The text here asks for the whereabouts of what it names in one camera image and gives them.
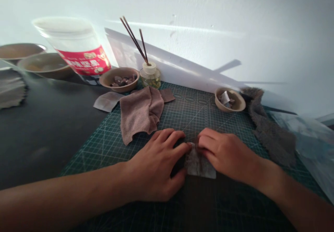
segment red label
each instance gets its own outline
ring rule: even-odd
[[[86,52],[56,51],[80,75],[99,75],[111,68],[102,46]]]

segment reed diffuser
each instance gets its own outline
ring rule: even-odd
[[[140,37],[142,39],[144,52],[142,51],[141,47],[139,46],[139,43],[134,36],[128,22],[126,21],[125,17],[123,16],[123,19],[121,19],[121,22],[123,23],[124,27],[126,28],[127,32],[129,33],[132,41],[135,43],[139,53],[144,59],[143,68],[140,70],[140,77],[142,79],[142,84],[144,87],[151,86],[156,89],[158,89],[161,86],[161,79],[160,79],[160,70],[157,68],[157,65],[154,62],[148,62],[147,54],[146,54],[146,48],[144,43],[144,38],[142,34],[142,30],[139,29]]]

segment plastic bag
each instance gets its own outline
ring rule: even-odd
[[[269,113],[280,127],[296,135],[298,157],[334,204],[334,131],[314,119]]]

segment glass diffuser bottle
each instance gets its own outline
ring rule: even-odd
[[[161,86],[160,71],[154,62],[143,63],[143,68],[140,70],[140,77],[144,87],[151,86],[158,89]]]

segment beige bowl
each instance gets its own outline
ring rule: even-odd
[[[130,76],[132,74],[136,74],[137,79],[134,82],[132,82],[131,84],[126,85],[126,86],[122,86],[122,87],[112,87],[112,86],[110,86],[112,83],[115,83],[115,76],[124,77],[124,76]],[[101,83],[102,86],[108,87],[108,88],[110,88],[111,90],[113,90],[117,93],[126,93],[126,92],[129,92],[129,91],[135,89],[135,87],[138,84],[138,80],[139,80],[139,72],[136,69],[127,68],[127,67],[113,68],[113,69],[109,70],[108,72],[105,72],[100,77],[100,83]]]
[[[46,52],[46,47],[33,43],[17,43],[0,46],[0,59],[16,65],[21,59],[30,55]]]
[[[227,94],[230,99],[234,99],[235,102],[231,108],[225,107],[218,99],[218,95],[221,95],[224,91],[227,91]],[[232,90],[231,88],[228,87],[220,87],[216,90],[215,92],[215,103],[217,107],[224,111],[224,112],[240,112],[245,109],[246,107],[246,102],[243,99],[243,97],[237,93],[236,91]]]
[[[72,68],[57,53],[35,54],[19,61],[17,66],[41,77],[65,79],[74,74]]]

